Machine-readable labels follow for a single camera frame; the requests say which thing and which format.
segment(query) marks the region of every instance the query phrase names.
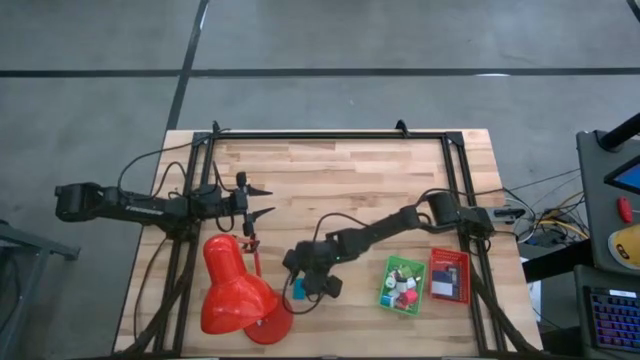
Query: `lamp shade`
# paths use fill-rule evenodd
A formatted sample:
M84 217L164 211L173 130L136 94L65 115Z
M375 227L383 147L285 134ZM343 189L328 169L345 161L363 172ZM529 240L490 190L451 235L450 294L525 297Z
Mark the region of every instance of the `lamp shade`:
M203 254L212 283L202 305L203 332L222 334L244 329L278 306L278 296L271 287L247 272L233 236L210 238Z

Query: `red box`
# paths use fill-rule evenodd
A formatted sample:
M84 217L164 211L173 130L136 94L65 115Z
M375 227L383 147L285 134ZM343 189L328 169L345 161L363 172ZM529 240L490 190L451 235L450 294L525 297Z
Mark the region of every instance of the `red box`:
M431 291L433 271L448 271L452 266L459 269L458 298L454 299L448 296L433 294ZM429 293L431 297L468 305L471 301L471 276L469 270L469 254L446 249L431 249L431 259L429 260Z

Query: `green box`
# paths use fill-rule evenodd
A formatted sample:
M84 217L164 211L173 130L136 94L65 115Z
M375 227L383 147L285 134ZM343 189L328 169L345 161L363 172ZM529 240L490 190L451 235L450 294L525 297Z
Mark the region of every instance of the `green box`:
M391 273L393 270L396 270L400 267L405 267L405 266L408 266L411 268L411 272L413 272L413 275L416 278L417 277L420 278L420 280L416 282L416 288L415 288L416 292L418 293L418 302L415 304L409 305L407 310L397 309L395 307L389 307L387 305L383 305L382 297L384 295L387 295L391 290L393 290L393 288L387 287L385 285L385 280L388 274ZM427 279L425 278L426 273L427 273L427 265L424 263L404 259L398 256L389 256L389 259L387 259L387 267L385 269L384 274L382 275L382 285L380 286L380 296L378 296L378 304L380 304L380 306L382 306L385 309L393 310L401 314L418 316L418 314L420 314L420 306L422 304L422 291L424 290L424 284L427 281Z

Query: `lamp base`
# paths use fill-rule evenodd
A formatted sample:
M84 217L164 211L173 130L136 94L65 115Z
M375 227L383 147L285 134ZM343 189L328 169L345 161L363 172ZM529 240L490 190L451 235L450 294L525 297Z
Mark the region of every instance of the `lamp base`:
M293 323L293 314L284 308L282 300L287 303L289 309L291 308L289 301L283 299L282 296L278 294L278 305L276 308L262 318L262 320L244 328L244 333L247 334L249 339L260 345L271 345L287 336Z

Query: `concrete floor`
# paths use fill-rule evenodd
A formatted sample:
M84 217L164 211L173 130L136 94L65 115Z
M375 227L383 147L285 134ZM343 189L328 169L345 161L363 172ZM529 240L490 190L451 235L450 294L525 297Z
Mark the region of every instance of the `concrete floor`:
M0 70L179 69L198 0L0 2ZM624 0L212 0L194 68L640 66ZM55 185L115 184L162 143L177 78L0 78L0 218L80 245L51 261L21 358L108 354L140 227L54 216ZM191 79L179 129L489 128L513 187L578 167L575 133L635 114L640 76ZM128 174L148 191L156 159ZM535 202L562 180L519 192ZM573 181L538 209L580 189ZM543 287L561 326L564 277Z

